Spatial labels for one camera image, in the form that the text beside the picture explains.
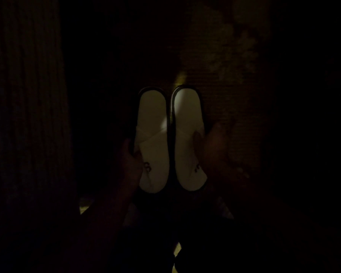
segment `person's right hand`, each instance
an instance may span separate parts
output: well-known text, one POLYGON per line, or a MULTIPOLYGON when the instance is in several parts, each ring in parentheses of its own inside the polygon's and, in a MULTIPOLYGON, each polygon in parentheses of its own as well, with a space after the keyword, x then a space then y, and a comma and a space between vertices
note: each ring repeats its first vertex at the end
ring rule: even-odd
POLYGON ((220 123, 214 124, 205 138, 195 132, 193 147, 200 166, 207 176, 213 176, 228 166, 228 140, 226 131, 220 123))

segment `slipper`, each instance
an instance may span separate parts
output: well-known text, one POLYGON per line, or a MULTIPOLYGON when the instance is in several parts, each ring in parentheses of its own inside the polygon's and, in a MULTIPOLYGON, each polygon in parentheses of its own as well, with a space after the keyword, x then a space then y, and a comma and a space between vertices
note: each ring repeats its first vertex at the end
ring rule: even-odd
POLYGON ((193 133, 198 131, 205 136, 201 96, 194 88, 180 86, 173 92, 171 102, 177 179, 186 190, 196 191, 207 180, 193 148, 193 133))
POLYGON ((146 87, 139 92, 134 153, 144 161, 140 188, 147 193, 161 191, 169 175, 167 99, 161 89, 146 87))

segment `person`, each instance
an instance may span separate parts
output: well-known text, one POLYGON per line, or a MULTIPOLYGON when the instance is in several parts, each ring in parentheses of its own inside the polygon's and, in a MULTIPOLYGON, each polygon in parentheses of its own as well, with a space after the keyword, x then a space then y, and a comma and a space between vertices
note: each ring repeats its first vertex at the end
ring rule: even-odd
MULTIPOLYGON (((129 142, 125 140, 121 149, 121 174, 115 185, 106 188, 103 195, 85 211, 79 228, 67 234, 61 250, 32 266, 32 271, 102 272, 109 268, 109 257, 113 254, 143 169, 141 154, 132 156, 129 142)), ((209 272, 215 268, 215 272, 247 271, 262 267, 269 271, 341 271, 341 238, 257 187, 233 168, 227 155, 227 134, 221 124, 216 123, 204 139, 195 132, 193 142, 196 157, 207 174, 208 182, 223 197, 235 220, 225 224, 218 219, 221 227, 213 227, 212 232, 227 234, 226 243, 208 244, 213 247, 205 250, 208 256, 198 251, 196 257, 183 258, 179 262, 182 270, 177 268, 176 263, 180 273, 187 270, 209 272), (245 230, 252 235, 245 236, 245 230), (236 244, 231 252, 227 250, 228 246, 232 247, 230 244, 236 244), (197 260, 199 266, 184 266, 186 259, 197 260)), ((203 223, 218 220, 208 217, 203 223)), ((191 232, 191 237, 191 242, 196 244, 204 240, 198 233, 192 236, 191 232)), ((214 239, 222 241, 223 237, 216 235, 214 239)), ((143 257, 152 259, 146 254, 143 257)))

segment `finger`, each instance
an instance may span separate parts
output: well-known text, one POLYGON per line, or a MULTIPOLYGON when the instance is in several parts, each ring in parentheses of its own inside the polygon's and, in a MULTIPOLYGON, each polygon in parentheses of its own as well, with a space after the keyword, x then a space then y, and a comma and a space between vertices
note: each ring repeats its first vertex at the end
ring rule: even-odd
POLYGON ((201 157, 202 147, 203 138, 199 132, 195 131, 195 133, 193 133, 193 148, 198 159, 201 157))
POLYGON ((141 152, 140 151, 137 151, 135 154, 134 154, 134 158, 135 160, 143 163, 143 156, 141 155, 141 152))
POLYGON ((130 147, 130 139, 127 138, 123 142, 123 146, 121 148, 122 153, 130 153, 129 147, 130 147))

